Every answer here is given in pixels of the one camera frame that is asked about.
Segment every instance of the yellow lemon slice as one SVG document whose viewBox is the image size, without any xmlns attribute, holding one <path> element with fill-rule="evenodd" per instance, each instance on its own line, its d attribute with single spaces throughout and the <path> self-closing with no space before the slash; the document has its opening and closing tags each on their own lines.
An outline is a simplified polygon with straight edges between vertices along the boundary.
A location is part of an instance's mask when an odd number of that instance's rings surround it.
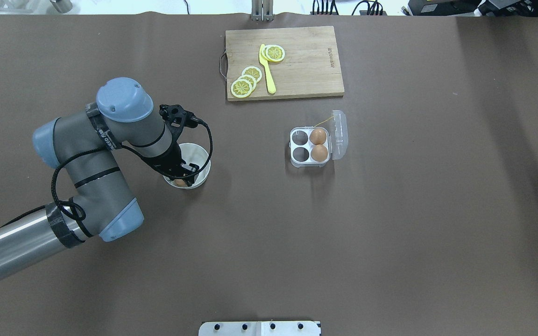
<svg viewBox="0 0 538 336">
<path fill-rule="evenodd" d="M 286 51 L 277 44 L 265 45 L 263 55 L 268 61 L 279 62 L 286 57 Z"/>
<path fill-rule="evenodd" d="M 232 83 L 231 93 L 236 98 L 246 98 L 252 93 L 252 85 L 247 79 L 239 78 Z"/>
<path fill-rule="evenodd" d="M 247 66 L 244 70 L 242 70 L 242 75 L 251 75 L 255 78 L 257 83 L 261 80 L 261 78 L 263 78 L 263 73 L 256 66 Z"/>
<path fill-rule="evenodd" d="M 238 79 L 246 79 L 252 85 L 252 91 L 256 89 L 256 79 L 251 75 L 242 75 Z"/>
</svg>

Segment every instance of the brown egg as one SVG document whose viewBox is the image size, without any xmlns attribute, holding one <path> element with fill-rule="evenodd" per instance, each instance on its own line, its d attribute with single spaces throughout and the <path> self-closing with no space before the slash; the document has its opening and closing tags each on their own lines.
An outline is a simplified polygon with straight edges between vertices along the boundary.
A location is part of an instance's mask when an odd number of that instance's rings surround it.
<svg viewBox="0 0 538 336">
<path fill-rule="evenodd" d="M 323 145 L 316 145 L 310 152 L 310 156 L 316 162 L 323 162 L 327 160 L 327 147 Z"/>
<path fill-rule="evenodd" d="M 315 128 L 310 132 L 310 142 L 314 145 L 322 145 L 327 140 L 327 133 L 322 128 Z"/>
<path fill-rule="evenodd" d="M 173 183 L 175 183 L 175 185 L 177 185 L 178 187 L 187 187 L 188 185 L 186 184 L 186 182 L 184 182 L 184 180 L 182 179 L 175 179 L 173 180 Z"/>
</svg>

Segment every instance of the metal post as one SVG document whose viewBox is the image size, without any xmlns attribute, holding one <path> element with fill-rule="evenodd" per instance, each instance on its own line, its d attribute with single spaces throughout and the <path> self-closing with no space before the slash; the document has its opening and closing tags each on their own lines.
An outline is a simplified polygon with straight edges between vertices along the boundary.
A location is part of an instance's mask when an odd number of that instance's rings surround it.
<svg viewBox="0 0 538 336">
<path fill-rule="evenodd" d="M 252 0 L 252 21 L 273 21 L 273 0 Z"/>
</svg>

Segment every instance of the cable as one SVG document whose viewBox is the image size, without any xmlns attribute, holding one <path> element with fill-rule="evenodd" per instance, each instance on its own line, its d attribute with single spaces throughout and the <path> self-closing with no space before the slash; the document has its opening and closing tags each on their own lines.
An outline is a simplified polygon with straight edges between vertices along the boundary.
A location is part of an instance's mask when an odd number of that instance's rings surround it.
<svg viewBox="0 0 538 336">
<path fill-rule="evenodd" d="M 205 128 L 207 128 L 207 133 L 209 134 L 209 156 L 207 157 L 207 161 L 205 161 L 205 164 L 203 164 L 203 166 L 201 168 L 199 168 L 198 170 L 196 170 L 194 173 L 192 174 L 189 174 L 189 175 L 185 175 L 185 176 L 171 176 L 165 172 L 163 172 L 162 170 L 160 170 L 159 168 L 153 166 L 152 164 L 148 164 L 145 160 L 147 159 L 146 157 L 143 157 L 141 155 L 141 153 L 138 153 L 136 150 L 134 150 L 132 147 L 128 147 L 126 145 L 121 145 L 121 147 L 123 149 L 126 149 L 127 151 L 129 151 L 130 153 L 133 153 L 134 155 L 136 155 L 137 157 L 139 157 L 143 162 L 145 162 L 147 164 L 147 166 L 149 166 L 150 168 L 152 168 L 152 170 L 155 170 L 156 172 L 158 172 L 159 174 L 165 176 L 166 178 L 170 178 L 170 179 L 185 179 L 185 178 L 191 178 L 193 176 L 196 176 L 197 174 L 200 174 L 200 172 L 203 171 L 203 169 L 205 169 L 205 167 L 207 166 L 207 164 L 209 164 L 209 161 L 211 161 L 211 155 L 213 155 L 213 137 L 211 136 L 211 129 L 209 128 L 209 125 L 207 125 L 207 123 L 205 123 L 202 119 L 198 119 L 198 123 L 205 126 Z"/>
<path fill-rule="evenodd" d="M 356 9 L 357 9 L 358 6 L 360 6 L 362 3 L 367 4 L 367 13 L 369 12 L 369 10 L 371 9 L 371 4 L 370 4 L 367 0 L 362 0 L 361 2 L 359 2 L 358 4 L 356 4 L 356 7 L 354 7 L 354 10 L 352 11 L 352 14 L 351 14 L 351 15 L 354 15 L 354 13 L 356 13 Z"/>
<path fill-rule="evenodd" d="M 352 11 L 351 15 L 354 15 L 354 13 L 356 13 L 356 9 L 362 3 L 367 4 L 367 15 L 383 15 L 383 5 L 380 4 L 379 0 L 362 0 L 361 2 L 356 4 L 356 7 L 354 7 L 354 10 Z"/>
<path fill-rule="evenodd" d="M 37 212 L 37 211 L 39 211 L 39 210 L 43 210 L 43 209 L 45 209 L 45 206 L 44 206 L 44 205 L 39 206 L 39 207 L 37 207 L 37 208 L 34 208 L 34 209 L 32 209 L 32 210 L 28 210 L 27 212 L 24 212 L 23 214 L 19 215 L 18 217 L 12 219 L 12 220 L 9 221 L 8 223 L 5 223 L 4 225 L 0 226 L 0 228 L 5 227 L 6 225 L 12 224 L 12 223 L 15 222 L 15 221 L 19 221 L 19 220 L 21 220 L 22 218 L 24 218 L 24 217 L 30 215 L 31 213 L 35 213 L 35 212 Z"/>
<path fill-rule="evenodd" d="M 72 162 L 73 160 L 76 160 L 77 158 L 79 157 L 83 157 L 84 155 L 89 155 L 89 154 L 92 154 L 92 153 L 96 153 L 96 152 L 100 152 L 100 151 L 104 151 L 105 149 L 107 149 L 107 147 L 99 147 L 99 148 L 96 148 L 96 149 L 90 149 L 88 151 L 84 151 L 84 152 L 81 152 L 81 153 L 78 153 L 77 155 L 73 155 L 71 157 L 69 157 L 67 160 L 65 160 L 64 162 L 62 162 L 62 164 L 60 164 L 57 168 L 55 168 L 55 171 L 53 172 L 53 177 L 51 178 L 51 196 L 53 196 L 53 202 L 55 203 L 55 205 L 57 206 L 57 208 L 64 214 L 66 215 L 68 218 L 70 219 L 73 219 L 74 221 L 83 221 L 84 218 L 86 218 L 86 213 L 84 212 L 84 209 L 78 205 L 77 203 L 75 202 L 69 202 L 69 201 L 60 201 L 59 198 L 57 197 L 57 190 L 56 190 L 56 187 L 57 187 L 57 176 L 59 175 L 59 172 L 62 171 L 62 169 L 69 163 L 69 162 Z M 77 212 L 77 213 L 81 213 L 81 215 L 73 215 L 73 213 L 67 211 L 64 206 L 68 206 L 69 208 L 72 209 L 72 212 Z"/>
<path fill-rule="evenodd" d="M 335 9 L 335 14 L 339 15 L 338 7 L 335 5 L 335 0 L 331 0 L 331 8 L 329 9 L 329 15 L 333 15 L 333 9 Z"/>
<path fill-rule="evenodd" d="M 75 160 L 75 159 L 77 159 L 77 158 L 79 158 L 81 156 L 84 156 L 84 155 L 88 155 L 88 154 L 96 153 L 96 152 L 99 152 L 99 151 L 103 151 L 104 149 L 106 149 L 106 147 L 99 147 L 99 148 L 96 148 L 96 149 L 90 149 L 89 151 L 78 153 L 77 155 L 74 155 L 74 156 L 68 158 L 66 161 L 62 162 L 62 164 L 60 164 L 55 169 L 55 171 L 53 172 L 53 176 L 51 177 L 51 196 L 53 196 L 53 202 L 55 202 L 55 205 L 57 206 L 57 208 L 62 213 L 64 213 L 64 215 L 68 216 L 70 219 L 73 219 L 75 221 L 77 221 L 77 220 L 82 221 L 84 218 L 86 218 L 86 213 L 84 212 L 84 209 L 80 205 L 76 204 L 75 202 L 60 201 L 59 198 L 57 197 L 56 185 L 57 185 L 57 177 L 59 175 L 59 172 L 69 162 L 72 162 L 73 160 Z M 64 206 L 68 206 L 70 209 L 72 209 L 72 212 L 74 212 L 75 214 L 68 212 L 64 208 Z M 39 210 L 43 210 L 43 209 L 45 209 L 44 205 L 39 206 L 37 208 L 34 208 L 32 210 L 29 210 L 27 212 L 24 212 L 23 214 L 21 214 L 18 217 L 12 219 L 8 223 L 5 223 L 4 225 L 0 226 L 0 228 L 5 227 L 6 225 L 12 224 L 15 221 L 19 221 L 20 219 L 30 215 L 31 213 L 35 213 L 35 212 L 37 212 Z"/>
</svg>

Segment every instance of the egg carton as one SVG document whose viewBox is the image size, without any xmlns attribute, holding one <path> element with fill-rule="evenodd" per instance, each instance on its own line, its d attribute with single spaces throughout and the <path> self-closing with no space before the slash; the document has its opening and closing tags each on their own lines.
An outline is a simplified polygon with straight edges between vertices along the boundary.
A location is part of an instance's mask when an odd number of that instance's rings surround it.
<svg viewBox="0 0 538 336">
<path fill-rule="evenodd" d="M 327 140 L 322 145 L 327 147 L 327 158 L 323 161 L 316 161 L 312 158 L 312 150 L 318 146 L 310 141 L 310 134 L 316 128 L 322 128 L 327 134 Z M 329 160 L 339 160 L 346 153 L 348 148 L 348 124 L 344 112 L 333 111 L 333 121 L 330 127 L 332 134 L 324 127 L 295 127 L 290 131 L 290 162 L 292 165 L 300 167 L 322 167 Z"/>
</svg>

